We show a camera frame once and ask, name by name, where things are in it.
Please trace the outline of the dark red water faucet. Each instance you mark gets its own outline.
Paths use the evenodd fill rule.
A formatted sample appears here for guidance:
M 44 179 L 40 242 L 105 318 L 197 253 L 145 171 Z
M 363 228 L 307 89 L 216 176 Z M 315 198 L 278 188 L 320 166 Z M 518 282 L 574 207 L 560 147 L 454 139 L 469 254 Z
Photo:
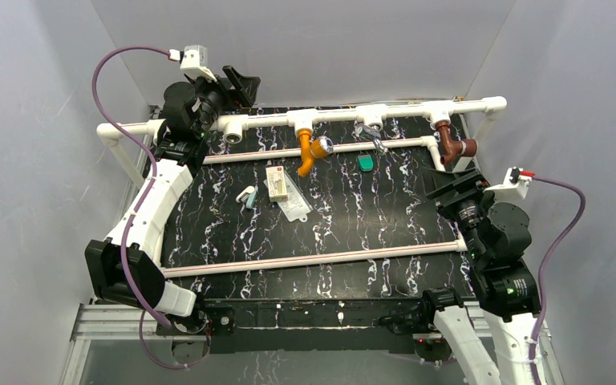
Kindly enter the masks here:
M 457 157 L 474 157 L 478 144 L 474 139 L 453 140 L 450 137 L 450 122 L 441 120 L 435 124 L 435 130 L 440 135 L 440 144 L 444 154 L 440 156 L 441 164 L 450 164 Z

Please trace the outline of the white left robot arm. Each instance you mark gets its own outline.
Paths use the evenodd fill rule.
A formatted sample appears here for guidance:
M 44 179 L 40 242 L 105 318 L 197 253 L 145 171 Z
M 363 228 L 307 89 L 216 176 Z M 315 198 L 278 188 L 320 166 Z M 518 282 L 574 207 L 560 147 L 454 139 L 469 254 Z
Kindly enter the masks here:
M 213 126 L 226 112 L 252 107 L 261 84 L 232 66 L 222 70 L 222 76 L 187 75 L 166 88 L 156 142 L 148 149 L 149 174 L 139 179 L 138 195 L 117 225 L 84 252 L 97 297 L 176 318 L 189 334 L 206 327 L 208 314 L 194 292 L 169 282 L 158 266 L 164 227 L 209 153 Z

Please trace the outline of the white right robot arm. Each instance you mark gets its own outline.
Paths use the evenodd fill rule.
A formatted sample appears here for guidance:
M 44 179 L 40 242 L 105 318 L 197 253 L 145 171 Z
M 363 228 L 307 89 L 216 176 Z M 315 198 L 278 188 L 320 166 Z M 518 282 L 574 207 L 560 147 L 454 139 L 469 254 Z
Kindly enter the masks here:
M 467 247 L 469 281 L 494 343 L 489 354 L 453 288 L 425 290 L 416 321 L 440 332 L 470 384 L 543 384 L 537 345 L 542 312 L 533 274 L 523 260 L 531 245 L 529 216 L 513 200 L 526 196 L 535 174 L 514 167 L 491 185 L 477 170 L 430 169 L 426 198 L 456 224 Z

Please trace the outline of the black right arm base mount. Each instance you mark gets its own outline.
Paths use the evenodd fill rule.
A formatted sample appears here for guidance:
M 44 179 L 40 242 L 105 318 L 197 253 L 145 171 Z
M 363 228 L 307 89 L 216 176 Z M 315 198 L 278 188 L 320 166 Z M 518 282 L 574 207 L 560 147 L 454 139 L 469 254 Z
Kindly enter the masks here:
M 464 300 L 454 288 L 428 289 L 422 293 L 416 307 L 376 318 L 372 325 L 385 327 L 396 335 L 439 333 L 434 323 L 435 314 L 450 306 L 464 308 Z M 456 361 L 452 356 L 452 348 L 444 337 L 412 339 L 415 354 L 424 364 L 442 366 Z

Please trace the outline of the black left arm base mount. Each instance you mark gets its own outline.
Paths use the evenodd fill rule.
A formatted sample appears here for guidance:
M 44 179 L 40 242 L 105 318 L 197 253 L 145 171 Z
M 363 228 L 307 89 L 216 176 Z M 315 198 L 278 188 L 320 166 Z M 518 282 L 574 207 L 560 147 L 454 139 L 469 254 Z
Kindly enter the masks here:
M 202 357 L 211 353 L 214 337 L 229 337 L 234 333 L 235 310 L 219 302 L 209 302 L 197 297 L 183 314 L 167 316 L 178 334 L 200 336 Z

